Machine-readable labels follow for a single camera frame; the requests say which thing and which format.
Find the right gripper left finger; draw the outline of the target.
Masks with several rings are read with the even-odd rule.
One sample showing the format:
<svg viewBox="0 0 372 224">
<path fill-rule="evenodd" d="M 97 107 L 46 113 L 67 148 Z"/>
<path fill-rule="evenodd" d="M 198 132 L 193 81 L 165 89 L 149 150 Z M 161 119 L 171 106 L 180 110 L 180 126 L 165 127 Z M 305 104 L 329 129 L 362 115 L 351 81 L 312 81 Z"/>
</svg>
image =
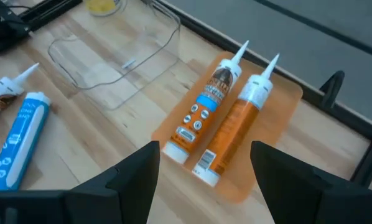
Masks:
<svg viewBox="0 0 372 224">
<path fill-rule="evenodd" d="M 0 191 L 0 223 L 146 223 L 159 164 L 159 142 L 151 141 L 70 190 Z"/>
</svg>

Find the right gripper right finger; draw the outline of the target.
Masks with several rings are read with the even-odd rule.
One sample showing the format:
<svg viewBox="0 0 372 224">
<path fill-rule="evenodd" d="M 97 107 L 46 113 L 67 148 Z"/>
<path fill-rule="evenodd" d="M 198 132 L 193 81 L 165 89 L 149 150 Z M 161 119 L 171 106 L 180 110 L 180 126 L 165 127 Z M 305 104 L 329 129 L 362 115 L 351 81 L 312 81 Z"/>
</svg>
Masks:
<svg viewBox="0 0 372 224">
<path fill-rule="evenodd" d="M 261 141 L 250 158 L 275 223 L 372 223 L 372 190 Z"/>
</svg>

